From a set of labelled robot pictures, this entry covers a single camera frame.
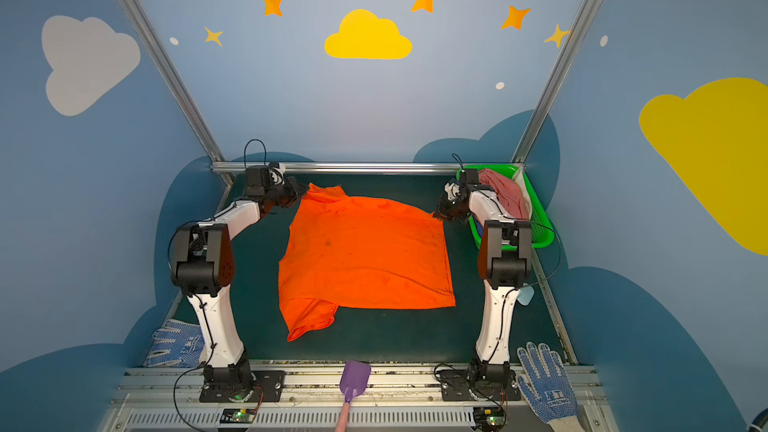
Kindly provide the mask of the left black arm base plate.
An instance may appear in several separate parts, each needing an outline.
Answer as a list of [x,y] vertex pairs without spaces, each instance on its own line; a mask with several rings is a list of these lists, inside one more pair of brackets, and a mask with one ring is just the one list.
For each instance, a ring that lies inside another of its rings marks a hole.
[[256,404],[277,403],[281,400],[286,372],[283,370],[257,370],[251,373],[251,386],[205,383],[201,403]]

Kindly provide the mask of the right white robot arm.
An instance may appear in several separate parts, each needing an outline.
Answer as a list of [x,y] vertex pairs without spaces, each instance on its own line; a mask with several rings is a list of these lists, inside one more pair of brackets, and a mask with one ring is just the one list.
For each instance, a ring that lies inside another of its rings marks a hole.
[[487,186],[444,186],[433,216],[443,221],[474,219],[482,228],[478,274],[484,285],[484,309],[475,352],[483,365],[510,359],[509,336],[515,303],[530,271],[532,228],[515,218]]

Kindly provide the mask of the light blue toy shovel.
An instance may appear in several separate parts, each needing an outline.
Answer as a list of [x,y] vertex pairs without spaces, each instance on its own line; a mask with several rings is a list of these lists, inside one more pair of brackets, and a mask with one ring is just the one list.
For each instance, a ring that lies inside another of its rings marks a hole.
[[528,306],[531,300],[533,299],[534,295],[535,295],[534,287],[532,285],[524,283],[523,287],[518,292],[516,302],[523,307]]

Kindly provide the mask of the purple toy shovel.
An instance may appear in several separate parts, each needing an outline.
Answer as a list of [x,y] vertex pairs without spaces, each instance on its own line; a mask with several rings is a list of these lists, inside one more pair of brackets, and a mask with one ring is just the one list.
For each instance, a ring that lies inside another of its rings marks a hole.
[[345,364],[339,383],[340,391],[344,396],[344,403],[336,424],[336,432],[346,431],[351,403],[365,392],[371,371],[372,367],[368,363],[350,360]]

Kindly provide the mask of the upright aluminium post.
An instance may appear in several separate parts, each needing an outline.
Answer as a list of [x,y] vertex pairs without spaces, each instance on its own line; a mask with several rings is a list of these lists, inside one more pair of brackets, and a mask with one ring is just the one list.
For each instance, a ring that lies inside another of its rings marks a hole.
[[513,165],[520,167],[526,163],[602,2],[603,0],[582,0],[580,3],[571,24],[571,32],[560,48],[545,88],[514,151],[511,159]]
[[155,30],[140,0],[117,0],[141,39],[148,55],[212,162],[223,162],[224,154],[216,143],[205,119],[174,66],[164,43]]

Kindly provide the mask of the left green circuit board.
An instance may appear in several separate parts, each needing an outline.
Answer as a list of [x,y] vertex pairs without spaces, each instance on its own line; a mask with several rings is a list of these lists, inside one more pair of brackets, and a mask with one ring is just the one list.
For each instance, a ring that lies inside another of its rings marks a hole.
[[220,424],[252,424],[255,421],[257,411],[255,409],[224,409]]

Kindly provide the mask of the horizontal aluminium frame rail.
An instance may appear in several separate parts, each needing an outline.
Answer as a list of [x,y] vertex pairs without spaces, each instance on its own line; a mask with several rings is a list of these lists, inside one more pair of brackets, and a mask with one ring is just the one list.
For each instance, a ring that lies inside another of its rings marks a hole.
[[281,162],[278,169],[289,174],[358,174],[358,175],[437,175],[451,176],[459,171],[459,163],[322,163]]

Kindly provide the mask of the left upright aluminium post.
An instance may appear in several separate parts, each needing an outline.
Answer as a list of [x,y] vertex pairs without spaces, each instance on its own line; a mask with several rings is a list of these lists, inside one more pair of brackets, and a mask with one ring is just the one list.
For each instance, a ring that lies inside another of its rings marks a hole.
[[155,30],[140,0],[117,0],[141,39],[148,55],[212,162],[223,162],[224,154],[216,143],[205,119],[174,66],[164,43]]

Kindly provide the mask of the right side aluminium rail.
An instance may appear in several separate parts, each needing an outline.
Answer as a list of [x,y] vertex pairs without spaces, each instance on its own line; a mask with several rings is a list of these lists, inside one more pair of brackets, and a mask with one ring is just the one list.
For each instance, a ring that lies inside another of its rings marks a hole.
[[548,275],[545,273],[541,260],[538,258],[536,252],[533,253],[532,267],[536,276],[536,282],[538,283],[537,287],[540,289],[540,292],[543,296],[544,303],[547,307],[550,319],[555,329],[555,333],[563,349],[565,361],[568,365],[579,365],[579,360],[577,358],[575,349],[572,345],[558,304],[549,285]]

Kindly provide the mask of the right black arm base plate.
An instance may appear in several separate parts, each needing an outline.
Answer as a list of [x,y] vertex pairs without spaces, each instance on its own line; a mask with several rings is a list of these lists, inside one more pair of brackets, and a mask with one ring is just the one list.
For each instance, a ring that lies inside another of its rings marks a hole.
[[499,404],[522,399],[516,374],[508,363],[489,365],[472,362],[467,367],[439,363],[433,368],[442,399],[448,401],[494,401]]

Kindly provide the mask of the green circuit board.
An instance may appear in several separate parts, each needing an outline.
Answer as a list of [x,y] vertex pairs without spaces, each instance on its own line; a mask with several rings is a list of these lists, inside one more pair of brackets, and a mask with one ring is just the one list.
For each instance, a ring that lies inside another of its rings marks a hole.
[[220,424],[252,424],[255,421],[257,411],[255,409],[224,409]]
[[507,424],[507,414],[500,407],[475,407],[472,412],[473,431],[499,432]]

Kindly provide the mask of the left blue dotted glove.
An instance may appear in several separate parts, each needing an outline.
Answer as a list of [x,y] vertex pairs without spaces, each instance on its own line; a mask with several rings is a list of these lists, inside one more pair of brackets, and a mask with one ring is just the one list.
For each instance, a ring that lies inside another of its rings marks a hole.
[[200,364],[204,347],[199,325],[168,319],[153,333],[153,343],[143,366],[193,368]]

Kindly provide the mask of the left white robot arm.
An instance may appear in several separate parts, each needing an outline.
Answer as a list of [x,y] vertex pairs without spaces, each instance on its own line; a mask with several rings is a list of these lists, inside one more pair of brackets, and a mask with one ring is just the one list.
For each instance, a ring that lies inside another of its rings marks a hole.
[[235,276],[232,239],[258,223],[274,207],[288,208],[308,187],[293,177],[266,186],[248,186],[246,194],[211,218],[178,227],[168,250],[172,283],[196,308],[202,329],[206,368],[226,369],[245,360],[230,300]]

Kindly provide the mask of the right upright aluminium post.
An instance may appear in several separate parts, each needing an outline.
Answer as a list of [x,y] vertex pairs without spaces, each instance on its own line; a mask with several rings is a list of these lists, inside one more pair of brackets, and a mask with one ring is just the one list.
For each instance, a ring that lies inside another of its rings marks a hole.
[[560,48],[545,88],[514,151],[511,159],[513,165],[520,167],[526,163],[602,2],[603,0],[582,0],[580,3],[571,24],[571,32]]

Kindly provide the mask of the orange t shirt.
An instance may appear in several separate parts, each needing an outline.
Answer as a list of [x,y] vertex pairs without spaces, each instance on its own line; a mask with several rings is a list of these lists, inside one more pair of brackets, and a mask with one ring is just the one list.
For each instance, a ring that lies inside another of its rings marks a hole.
[[442,221],[390,199],[310,185],[278,272],[290,342],[330,327],[340,308],[455,306]]

